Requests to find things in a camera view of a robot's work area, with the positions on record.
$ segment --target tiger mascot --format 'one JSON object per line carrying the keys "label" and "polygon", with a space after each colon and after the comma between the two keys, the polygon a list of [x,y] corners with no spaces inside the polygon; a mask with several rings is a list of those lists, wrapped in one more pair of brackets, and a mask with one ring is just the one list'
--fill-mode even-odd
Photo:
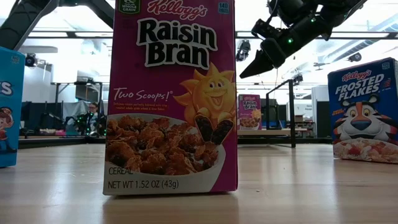
{"label": "tiger mascot", "polygon": [[371,95],[368,101],[354,103],[343,101],[341,105],[346,108],[346,113],[336,121],[333,127],[337,139],[334,143],[365,138],[398,145],[398,141],[395,140],[398,122],[379,114],[374,107],[374,104],[378,102],[377,95]]}

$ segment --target small cereal box in background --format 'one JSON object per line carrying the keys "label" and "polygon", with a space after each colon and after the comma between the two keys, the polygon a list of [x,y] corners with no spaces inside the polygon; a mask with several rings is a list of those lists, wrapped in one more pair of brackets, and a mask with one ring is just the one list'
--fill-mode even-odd
{"label": "small cereal box in background", "polygon": [[0,167],[17,162],[25,56],[0,47]]}
{"label": "small cereal box in background", "polygon": [[116,5],[104,194],[236,190],[234,2]]}
{"label": "small cereal box in background", "polygon": [[261,130],[260,95],[239,95],[238,103],[238,129]]}
{"label": "small cereal box in background", "polygon": [[392,58],[329,74],[336,158],[398,163],[397,76]]}

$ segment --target raisin bran cereal box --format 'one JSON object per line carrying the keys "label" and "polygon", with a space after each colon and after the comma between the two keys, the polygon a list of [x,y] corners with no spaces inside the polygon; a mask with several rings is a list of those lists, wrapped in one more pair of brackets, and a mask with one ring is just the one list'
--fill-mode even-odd
{"label": "raisin bran cereal box", "polygon": [[104,194],[236,190],[233,1],[116,5]]}
{"label": "raisin bran cereal box", "polygon": [[392,58],[329,74],[336,158],[398,163],[397,76]]}
{"label": "raisin bran cereal box", "polygon": [[239,95],[238,101],[238,129],[261,130],[260,95]]}
{"label": "raisin bran cereal box", "polygon": [[17,162],[25,56],[0,47],[0,167]]}

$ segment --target cereal bowl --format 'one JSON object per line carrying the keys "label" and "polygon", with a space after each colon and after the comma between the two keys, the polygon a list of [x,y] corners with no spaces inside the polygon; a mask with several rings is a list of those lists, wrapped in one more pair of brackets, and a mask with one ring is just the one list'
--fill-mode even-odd
{"label": "cereal bowl", "polygon": [[[111,119],[119,121],[125,116],[141,118],[146,122],[151,122],[154,119],[167,118],[169,120],[169,127],[186,124],[185,121],[156,114],[113,114],[108,116],[108,121]],[[188,133],[197,134],[198,131],[196,128],[191,128]],[[106,161],[105,173],[107,173],[108,178],[104,183],[104,187],[105,189],[113,189],[113,192],[117,189],[118,195],[131,194],[132,189],[134,189],[137,194],[209,192],[218,179],[226,157],[226,152],[222,144],[215,146],[214,150],[217,151],[217,158],[211,167],[184,175],[159,175],[141,171],[136,172],[125,167],[117,166],[110,161]],[[186,157],[193,158],[193,154],[186,153]],[[195,162],[201,163],[203,166],[205,165],[204,160],[195,160]]]}

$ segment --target ceiling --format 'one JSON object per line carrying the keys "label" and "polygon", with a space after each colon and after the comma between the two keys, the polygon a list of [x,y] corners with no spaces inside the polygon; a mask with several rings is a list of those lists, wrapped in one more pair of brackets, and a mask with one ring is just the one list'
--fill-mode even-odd
{"label": "ceiling", "polygon": [[[114,0],[107,0],[114,7]],[[0,24],[5,20],[13,5],[12,0],[0,3]],[[254,23],[259,19],[266,20],[269,17],[266,0],[235,0],[236,8],[236,30],[251,30]],[[344,24],[334,31],[344,32],[381,32],[391,28],[398,23],[398,1],[396,0],[368,0],[364,7],[350,17]],[[274,18],[271,23],[275,27],[283,27],[280,19]],[[101,21],[89,8],[85,6],[59,7],[49,15],[43,17],[36,25],[34,31],[97,31],[111,32],[112,30]],[[40,40],[29,39],[25,45],[54,46],[65,45],[67,40]],[[254,59],[255,51],[259,48],[261,40],[251,40],[251,52],[249,58],[244,62],[236,64],[237,74],[240,74],[246,66]],[[108,82],[111,65],[111,39],[85,39],[79,42],[81,50],[76,50],[76,55],[83,58],[85,63],[79,64],[79,75],[92,76],[98,81]],[[372,61],[381,57],[397,57],[396,48],[398,41],[381,40],[376,43],[364,40],[314,40],[302,50],[287,59],[278,70],[263,73],[256,77],[238,78],[238,91],[240,93],[265,94],[275,86],[292,75],[301,73],[304,77],[303,84],[296,87],[296,92],[310,93],[310,88],[315,85],[327,83],[327,73],[342,67],[349,67],[354,63],[346,59],[356,49],[363,55],[360,63]],[[318,70],[313,64],[331,63]]]}

